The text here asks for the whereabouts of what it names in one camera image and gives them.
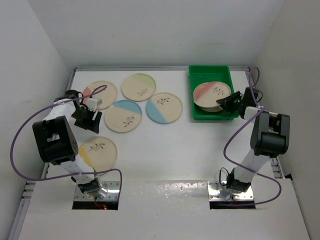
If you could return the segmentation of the pale green cream plate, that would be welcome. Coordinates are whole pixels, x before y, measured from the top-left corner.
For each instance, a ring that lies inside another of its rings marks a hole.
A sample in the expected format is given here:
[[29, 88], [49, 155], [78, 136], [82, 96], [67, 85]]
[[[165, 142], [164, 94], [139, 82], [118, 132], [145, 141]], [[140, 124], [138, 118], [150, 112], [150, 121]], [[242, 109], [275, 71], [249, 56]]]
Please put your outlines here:
[[223, 110], [223, 108], [220, 105], [217, 106], [210, 106], [210, 107], [203, 107], [203, 106], [199, 106], [198, 107], [202, 110], [204, 110], [205, 112], [209, 112], [209, 113], [218, 113], [221, 112]]

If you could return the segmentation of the pink cream plate front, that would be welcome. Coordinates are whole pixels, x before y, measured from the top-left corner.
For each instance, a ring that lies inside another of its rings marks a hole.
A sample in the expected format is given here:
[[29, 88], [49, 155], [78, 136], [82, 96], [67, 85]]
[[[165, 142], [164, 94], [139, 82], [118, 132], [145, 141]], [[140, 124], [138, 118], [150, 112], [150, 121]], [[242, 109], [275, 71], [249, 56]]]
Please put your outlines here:
[[201, 108], [216, 108], [220, 106], [218, 100], [229, 97], [231, 94], [231, 88], [226, 83], [205, 82], [194, 89], [193, 102]]

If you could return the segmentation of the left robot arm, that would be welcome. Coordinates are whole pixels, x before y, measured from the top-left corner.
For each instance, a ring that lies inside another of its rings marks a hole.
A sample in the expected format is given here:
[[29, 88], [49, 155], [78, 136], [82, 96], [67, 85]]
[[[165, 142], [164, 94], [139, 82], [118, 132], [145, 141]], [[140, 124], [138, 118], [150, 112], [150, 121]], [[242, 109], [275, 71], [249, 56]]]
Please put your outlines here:
[[75, 135], [69, 124], [99, 133], [102, 113], [98, 110], [102, 104], [100, 98], [89, 97], [81, 104], [80, 93], [68, 90], [64, 96], [54, 100], [54, 106], [42, 120], [33, 123], [32, 130], [40, 158], [45, 163], [64, 168], [72, 174], [72, 179], [82, 194], [100, 198], [102, 185], [95, 170], [79, 156], [79, 148]]

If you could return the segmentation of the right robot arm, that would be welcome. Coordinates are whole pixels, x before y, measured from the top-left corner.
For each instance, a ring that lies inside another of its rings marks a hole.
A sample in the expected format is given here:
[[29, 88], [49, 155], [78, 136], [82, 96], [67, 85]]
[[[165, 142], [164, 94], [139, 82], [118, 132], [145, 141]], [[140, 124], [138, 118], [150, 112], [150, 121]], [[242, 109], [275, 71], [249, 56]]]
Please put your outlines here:
[[245, 193], [264, 164], [284, 155], [289, 148], [291, 117], [258, 106], [260, 94], [258, 89], [247, 87], [243, 94], [237, 91], [216, 101], [226, 112], [238, 112], [239, 116], [247, 121], [241, 130], [253, 123], [250, 150], [243, 161], [236, 163], [226, 158], [236, 165], [228, 173], [224, 184], [226, 189], [233, 193]]

